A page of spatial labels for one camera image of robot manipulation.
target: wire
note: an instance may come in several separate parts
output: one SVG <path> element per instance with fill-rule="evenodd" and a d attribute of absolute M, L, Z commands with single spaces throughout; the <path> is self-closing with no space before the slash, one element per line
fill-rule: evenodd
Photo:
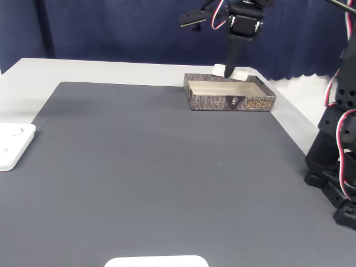
<path fill-rule="evenodd" d="M 349 116 L 351 113 L 355 113 L 356 110 L 349 110 L 347 112 L 345 112 L 339 122 L 338 125 L 336 127 L 336 142 L 337 142 L 337 146 L 338 146 L 338 150 L 339 150 L 339 154 L 340 154 L 340 170 L 339 170 L 339 182 L 340 182 L 340 187 L 341 190 L 343 191 L 344 195 L 351 201 L 354 201 L 353 199 L 351 199 L 351 197 L 348 195 L 348 193 L 346 192 L 346 189 L 344 187 L 345 181 L 344 181 L 344 150 L 342 148 L 342 144 L 341 144 L 341 130 L 343 127 L 343 123 L 344 120 L 347 118 L 347 116 Z"/>
<path fill-rule="evenodd" d="M 352 4 L 353 4 L 353 0 L 347 0 L 348 7 L 351 7 Z M 345 21 L 346 21 L 347 40 L 350 40 L 350 36 L 352 33 L 352 24 L 351 24 L 351 15 L 349 12 L 345 12 Z"/>
<path fill-rule="evenodd" d="M 331 107 L 331 106 L 336 105 L 335 102 L 329 103 L 329 98 L 330 98 L 330 91 L 331 91 L 331 89 L 332 89 L 332 87 L 333 87 L 334 80 L 335 80 L 335 78 L 337 77 L 337 75 L 339 75 L 339 73 L 340 73 L 340 69 L 338 69 L 338 71 L 336 71 L 334 77 L 330 80 L 330 82 L 329 82 L 329 84 L 328 84 L 327 90 L 326 90 L 326 92 L 325 92 L 325 97 L 324 97 L 324 99 L 325 99 L 325 100 L 324 100 L 324 106 L 325 106 L 325 107 Z"/>
<path fill-rule="evenodd" d="M 216 17 L 216 15 L 217 15 L 217 13 L 218 13 L 218 11 L 219 11 L 219 9 L 220 9 L 220 7 L 221 7 L 223 1 L 224 1 L 224 0 L 220 0 L 220 3 L 219 3 L 219 5 L 217 6 L 214 15 L 212 16 L 212 19 L 211 19 L 211 28 L 213 28 L 213 29 L 219 29 L 219 28 L 220 28 L 222 25 L 224 25 L 225 22 L 226 22 L 226 21 L 222 21 L 219 25 L 217 25 L 216 27 L 214 27 L 214 20 L 215 20 L 215 17 Z"/>

